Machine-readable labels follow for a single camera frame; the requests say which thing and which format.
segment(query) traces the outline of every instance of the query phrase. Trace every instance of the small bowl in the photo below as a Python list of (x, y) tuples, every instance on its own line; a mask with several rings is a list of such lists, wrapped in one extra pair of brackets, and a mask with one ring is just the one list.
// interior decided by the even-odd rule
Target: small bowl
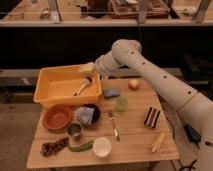
[(67, 134), (74, 140), (81, 138), (81, 125), (78, 123), (72, 123), (67, 127)]
[(106, 137), (99, 137), (93, 143), (93, 151), (99, 158), (106, 158), (112, 150), (112, 144)]
[(43, 126), (50, 130), (64, 128), (72, 120), (72, 114), (68, 106), (56, 105), (44, 114)]

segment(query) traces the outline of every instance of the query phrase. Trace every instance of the red object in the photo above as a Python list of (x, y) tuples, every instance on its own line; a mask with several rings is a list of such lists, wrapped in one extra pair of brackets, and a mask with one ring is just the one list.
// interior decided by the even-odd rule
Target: red object
[(128, 86), (131, 90), (137, 90), (139, 88), (139, 81), (136, 79), (130, 80)]
[(153, 123), (153, 121), (154, 121), (156, 112), (157, 112), (157, 109), (153, 109), (153, 112), (151, 113), (150, 120), (149, 120), (149, 123), (148, 123), (148, 126), (149, 126), (150, 128), (152, 127), (152, 123)]
[(43, 126), (47, 129), (57, 130), (64, 128), (71, 120), (70, 108), (65, 105), (56, 105), (44, 114)]

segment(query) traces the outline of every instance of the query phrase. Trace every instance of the background wall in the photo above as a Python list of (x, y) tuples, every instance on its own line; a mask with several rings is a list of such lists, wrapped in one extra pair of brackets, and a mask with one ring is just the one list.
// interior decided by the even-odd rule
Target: background wall
[(0, 68), (42, 68), (94, 61), (117, 39), (140, 40), (143, 55), (160, 67), (178, 67), (181, 55), (213, 55), (212, 27), (5, 28)]

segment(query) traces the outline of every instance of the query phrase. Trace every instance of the spoon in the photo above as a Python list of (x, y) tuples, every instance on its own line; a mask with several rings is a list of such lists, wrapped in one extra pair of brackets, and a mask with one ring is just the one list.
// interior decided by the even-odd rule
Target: spoon
[(81, 87), (78, 89), (78, 91), (74, 94), (74, 96), (79, 96), (80, 93), (89, 85), (92, 84), (92, 79), (90, 77), (86, 77), (83, 81), (83, 84)]

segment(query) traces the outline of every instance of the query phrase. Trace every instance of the wooden tabletop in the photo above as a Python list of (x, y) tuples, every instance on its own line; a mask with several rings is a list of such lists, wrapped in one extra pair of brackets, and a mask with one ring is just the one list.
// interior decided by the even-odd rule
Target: wooden tabletop
[[(70, 152), (67, 148), (57, 155), (42, 157), (40, 151), (43, 143), (55, 142), (66, 136), (65, 130), (51, 132), (44, 128), (42, 125), (44, 112), (42, 112), (27, 160), (27, 168), (74, 167), (178, 159), (177, 148), (156, 92), (143, 79), (139, 79), (140, 88), (132, 91), (127, 86), (128, 81), (129, 79), (113, 79), (102, 82), (103, 89), (118, 87), (121, 95), (128, 99), (127, 110), (123, 113), (115, 112), (115, 123), (120, 134), (120, 142), (115, 139), (112, 124), (107, 115), (107, 110), (115, 109), (115, 99), (106, 100), (102, 96), (96, 104), (101, 110), (101, 117), (98, 122), (89, 129), (83, 128), (83, 136), (80, 141), (74, 142), (70, 138), (70, 145), (72, 146), (81, 145), (101, 136), (109, 138), (112, 142), (112, 152), (108, 158), (98, 159), (92, 149), (75, 153)], [(149, 107), (161, 110), (155, 129), (144, 127), (144, 120)], [(166, 137), (159, 152), (153, 154), (149, 146), (160, 133), (165, 133)]]

